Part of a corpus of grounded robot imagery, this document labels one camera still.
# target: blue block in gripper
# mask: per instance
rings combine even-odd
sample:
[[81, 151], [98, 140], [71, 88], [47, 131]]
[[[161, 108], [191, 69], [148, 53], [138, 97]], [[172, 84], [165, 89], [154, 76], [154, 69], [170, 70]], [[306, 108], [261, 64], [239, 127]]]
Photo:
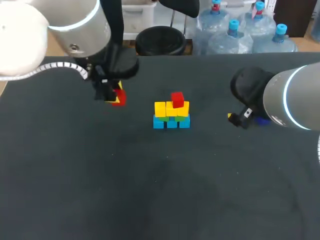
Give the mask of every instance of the blue block in gripper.
[[153, 115], [153, 128], [154, 129], [164, 129], [165, 122], [160, 121], [159, 118], [156, 117], [156, 115]]
[[265, 126], [265, 125], [269, 125], [272, 121], [270, 119], [264, 119], [262, 117], [256, 117], [255, 122], [260, 125], [260, 126]]
[[169, 121], [166, 122], [167, 129], [176, 129], [178, 127], [178, 123], [175, 121], [175, 117], [171, 116]]
[[179, 127], [181, 129], [188, 129], [190, 128], [190, 114], [185, 118], [184, 121], [179, 122]]

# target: red block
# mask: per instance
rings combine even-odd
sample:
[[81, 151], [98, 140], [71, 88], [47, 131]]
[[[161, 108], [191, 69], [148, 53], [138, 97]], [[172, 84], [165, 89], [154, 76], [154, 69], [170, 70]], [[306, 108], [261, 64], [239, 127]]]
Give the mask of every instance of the red block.
[[182, 92], [171, 93], [171, 101], [174, 109], [183, 108], [185, 104], [185, 98]]
[[115, 89], [114, 90], [116, 92], [117, 97], [119, 98], [119, 103], [111, 103], [112, 106], [115, 107], [121, 107], [121, 106], [125, 106], [126, 102], [127, 102], [127, 95], [125, 90], [121, 90], [121, 89]]

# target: water bottle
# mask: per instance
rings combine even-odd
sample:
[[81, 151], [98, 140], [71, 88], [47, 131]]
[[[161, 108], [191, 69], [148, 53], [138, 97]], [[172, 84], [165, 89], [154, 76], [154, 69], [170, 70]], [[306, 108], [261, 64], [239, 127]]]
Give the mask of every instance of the water bottle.
[[320, 11], [314, 20], [313, 29], [311, 31], [311, 37], [318, 43], [320, 43]]
[[193, 54], [205, 55], [208, 40], [219, 31], [227, 31], [230, 16], [220, 9], [221, 0], [212, 0], [211, 9], [205, 9], [196, 20], [193, 36]]
[[249, 34], [238, 31], [239, 21], [232, 19], [226, 32], [217, 33], [208, 42], [207, 55], [250, 54], [254, 41]]
[[272, 14], [267, 14], [265, 3], [257, 1], [253, 12], [247, 12], [239, 17], [244, 30], [252, 37], [254, 44], [265, 37], [272, 37], [275, 34], [276, 22]]
[[286, 36], [287, 26], [278, 24], [275, 35], [266, 37], [253, 46], [254, 53], [292, 53], [297, 52], [297, 45]]

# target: stacked blocks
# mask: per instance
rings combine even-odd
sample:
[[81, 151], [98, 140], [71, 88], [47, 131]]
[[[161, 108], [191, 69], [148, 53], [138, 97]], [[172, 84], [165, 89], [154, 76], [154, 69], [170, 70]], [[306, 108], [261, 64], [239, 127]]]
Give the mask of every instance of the stacked blocks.
[[182, 92], [173, 92], [171, 101], [154, 103], [154, 129], [188, 129], [190, 128], [189, 102]]

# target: white cable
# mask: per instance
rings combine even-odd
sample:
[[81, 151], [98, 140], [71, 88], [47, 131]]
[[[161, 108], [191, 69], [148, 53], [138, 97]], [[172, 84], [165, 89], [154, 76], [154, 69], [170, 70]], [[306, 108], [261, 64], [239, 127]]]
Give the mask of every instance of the white cable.
[[70, 69], [74, 69], [77, 70], [81, 77], [86, 80], [88, 78], [88, 72], [82, 68], [81, 66], [71, 63], [71, 62], [52, 62], [52, 63], [48, 63], [45, 65], [41, 65], [39, 66], [37, 69], [35, 69], [34, 71], [31, 71], [25, 75], [20, 75], [20, 76], [0, 76], [0, 82], [2, 81], [18, 81], [18, 80], [22, 80], [22, 79], [27, 79], [30, 78], [33, 75], [36, 75], [40, 72], [43, 72], [45, 70], [49, 70], [49, 69], [54, 69], [54, 68], [70, 68]]

